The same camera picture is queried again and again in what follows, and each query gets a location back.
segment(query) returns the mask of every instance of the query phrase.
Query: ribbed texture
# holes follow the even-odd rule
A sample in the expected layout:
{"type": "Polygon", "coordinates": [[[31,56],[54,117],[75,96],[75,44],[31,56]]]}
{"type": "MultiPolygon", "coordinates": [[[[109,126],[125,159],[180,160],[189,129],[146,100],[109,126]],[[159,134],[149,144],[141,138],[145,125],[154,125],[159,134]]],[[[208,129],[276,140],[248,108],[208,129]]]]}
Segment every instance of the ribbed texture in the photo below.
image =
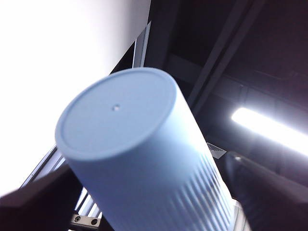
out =
{"type": "Polygon", "coordinates": [[[229,231],[234,206],[213,160],[201,156],[198,169],[164,203],[146,203],[122,216],[115,231],[229,231]]]}

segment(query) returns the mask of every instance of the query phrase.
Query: small hole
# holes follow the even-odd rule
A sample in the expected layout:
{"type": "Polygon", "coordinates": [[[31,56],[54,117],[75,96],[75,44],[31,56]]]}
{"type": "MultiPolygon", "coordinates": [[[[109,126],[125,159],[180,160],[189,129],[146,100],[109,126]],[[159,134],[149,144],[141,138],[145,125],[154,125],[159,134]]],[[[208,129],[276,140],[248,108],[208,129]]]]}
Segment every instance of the small hole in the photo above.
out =
{"type": "Polygon", "coordinates": [[[92,225],[95,225],[97,223],[97,219],[93,219],[92,221],[91,221],[91,224],[92,225]]]}
{"type": "Polygon", "coordinates": [[[75,217],[75,222],[78,222],[78,221],[80,221],[80,216],[75,217]]]}
{"type": "Polygon", "coordinates": [[[120,105],[119,105],[119,104],[114,105],[114,106],[112,107],[112,110],[113,110],[113,111],[118,111],[118,110],[120,110],[120,105]]]}

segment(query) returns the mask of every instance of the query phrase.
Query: cylindrical container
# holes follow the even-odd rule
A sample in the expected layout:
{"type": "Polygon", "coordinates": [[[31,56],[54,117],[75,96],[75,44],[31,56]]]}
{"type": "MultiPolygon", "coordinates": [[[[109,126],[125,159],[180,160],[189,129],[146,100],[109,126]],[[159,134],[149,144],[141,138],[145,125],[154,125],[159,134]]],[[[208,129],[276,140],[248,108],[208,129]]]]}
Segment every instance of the cylindrical container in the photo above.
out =
{"type": "Polygon", "coordinates": [[[115,231],[226,231],[231,196],[175,80],[111,74],[64,110],[56,143],[115,231]]]}

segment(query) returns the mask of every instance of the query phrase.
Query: ceiling light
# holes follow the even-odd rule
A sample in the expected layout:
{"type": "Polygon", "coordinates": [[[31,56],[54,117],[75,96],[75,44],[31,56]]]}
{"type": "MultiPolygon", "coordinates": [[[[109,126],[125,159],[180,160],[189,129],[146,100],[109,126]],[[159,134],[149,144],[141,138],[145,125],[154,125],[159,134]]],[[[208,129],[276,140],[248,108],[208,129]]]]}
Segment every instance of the ceiling light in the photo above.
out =
{"type": "Polygon", "coordinates": [[[278,123],[264,115],[239,108],[233,115],[232,120],[246,128],[283,144],[300,153],[308,154],[308,136],[292,128],[278,123]]]}

